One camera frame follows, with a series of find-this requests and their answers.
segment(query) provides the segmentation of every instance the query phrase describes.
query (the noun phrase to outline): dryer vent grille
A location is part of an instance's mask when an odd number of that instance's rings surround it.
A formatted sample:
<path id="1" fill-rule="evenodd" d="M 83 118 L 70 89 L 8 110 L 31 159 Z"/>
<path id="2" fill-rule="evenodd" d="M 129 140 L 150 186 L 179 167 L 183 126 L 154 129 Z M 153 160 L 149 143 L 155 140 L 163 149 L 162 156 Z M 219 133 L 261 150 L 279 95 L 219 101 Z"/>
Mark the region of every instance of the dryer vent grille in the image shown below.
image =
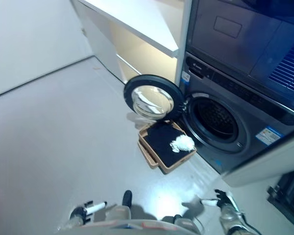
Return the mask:
<path id="1" fill-rule="evenodd" d="M 269 79 L 294 91 L 294 45 L 271 73 Z"/>

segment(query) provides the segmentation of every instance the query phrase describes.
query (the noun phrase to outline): front-loading washing machine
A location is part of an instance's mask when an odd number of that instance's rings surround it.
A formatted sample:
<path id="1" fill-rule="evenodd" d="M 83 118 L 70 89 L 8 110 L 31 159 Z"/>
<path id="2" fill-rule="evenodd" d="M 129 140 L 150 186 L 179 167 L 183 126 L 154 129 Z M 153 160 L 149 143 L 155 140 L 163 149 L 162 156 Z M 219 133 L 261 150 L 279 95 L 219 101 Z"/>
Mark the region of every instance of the front-loading washing machine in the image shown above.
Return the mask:
<path id="1" fill-rule="evenodd" d="M 294 111 L 189 53 L 179 87 L 159 76 L 139 75 L 125 85 L 124 98 L 145 118 L 177 121 L 219 173 L 252 160 L 294 131 Z"/>

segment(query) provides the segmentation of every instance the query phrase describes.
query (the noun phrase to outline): white cloth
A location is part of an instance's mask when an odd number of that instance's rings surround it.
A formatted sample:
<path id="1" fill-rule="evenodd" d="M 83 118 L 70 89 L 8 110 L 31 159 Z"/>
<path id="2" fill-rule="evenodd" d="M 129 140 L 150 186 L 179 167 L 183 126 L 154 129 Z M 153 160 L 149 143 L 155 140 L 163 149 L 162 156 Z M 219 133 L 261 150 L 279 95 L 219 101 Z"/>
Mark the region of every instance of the white cloth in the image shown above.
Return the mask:
<path id="1" fill-rule="evenodd" d="M 191 137 L 186 135 L 176 137 L 176 139 L 170 143 L 170 146 L 174 153 L 178 153 L 180 150 L 191 152 L 195 149 L 194 141 Z"/>

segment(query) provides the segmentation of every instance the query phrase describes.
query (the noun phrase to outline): cable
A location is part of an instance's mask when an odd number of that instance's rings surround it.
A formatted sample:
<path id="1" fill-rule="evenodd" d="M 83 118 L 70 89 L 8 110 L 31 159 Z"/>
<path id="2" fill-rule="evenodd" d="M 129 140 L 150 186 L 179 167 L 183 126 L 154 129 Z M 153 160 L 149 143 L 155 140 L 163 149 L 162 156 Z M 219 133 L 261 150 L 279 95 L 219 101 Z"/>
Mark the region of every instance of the cable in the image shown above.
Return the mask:
<path id="1" fill-rule="evenodd" d="M 201 233 L 201 234 L 205 234 L 205 227 L 203 226 L 203 224 L 201 223 L 201 221 L 200 221 L 199 219 L 197 219 L 196 217 L 195 217 L 195 219 L 199 222 L 199 224 L 200 224 L 201 227 L 202 227 L 202 231 L 200 231 L 200 233 Z"/>
<path id="2" fill-rule="evenodd" d="M 244 223 L 245 223 L 248 227 L 250 227 L 252 230 L 254 230 L 254 231 L 255 231 L 256 233 L 258 233 L 259 235 L 262 235 L 261 232 L 259 232 L 256 228 L 254 228 L 253 226 L 251 226 L 250 224 L 247 223 L 247 220 L 246 220 L 246 217 L 245 217 L 244 214 L 242 214 L 242 218 L 243 218 L 243 220 L 244 220 Z"/>

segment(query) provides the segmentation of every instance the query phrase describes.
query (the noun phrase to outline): open washer door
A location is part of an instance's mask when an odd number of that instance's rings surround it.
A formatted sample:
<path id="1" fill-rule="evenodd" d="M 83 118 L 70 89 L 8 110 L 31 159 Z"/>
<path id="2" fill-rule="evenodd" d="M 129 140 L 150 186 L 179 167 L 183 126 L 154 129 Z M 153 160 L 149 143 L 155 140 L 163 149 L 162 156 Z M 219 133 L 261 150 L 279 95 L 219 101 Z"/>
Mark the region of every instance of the open washer door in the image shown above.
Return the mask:
<path id="1" fill-rule="evenodd" d="M 183 112 L 183 93 L 163 77 L 138 75 L 125 85 L 123 94 L 134 112 L 150 120 L 174 120 Z"/>

